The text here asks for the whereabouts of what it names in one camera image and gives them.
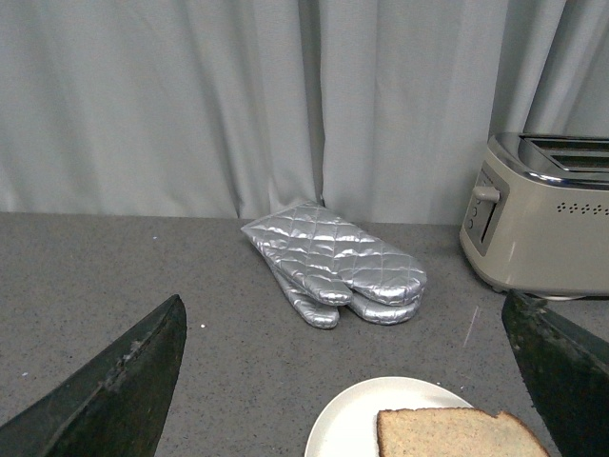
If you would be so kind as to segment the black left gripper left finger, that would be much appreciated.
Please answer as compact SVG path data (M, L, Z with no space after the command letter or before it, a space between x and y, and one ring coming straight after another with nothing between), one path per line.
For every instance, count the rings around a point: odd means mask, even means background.
M2 455L154 455L186 338L185 305L173 295L2 425Z

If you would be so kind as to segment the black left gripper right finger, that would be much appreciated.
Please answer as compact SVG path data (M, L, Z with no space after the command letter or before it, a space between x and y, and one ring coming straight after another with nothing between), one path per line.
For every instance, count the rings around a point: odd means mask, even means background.
M608 454L608 343L526 293L501 320L534 407L563 456Z

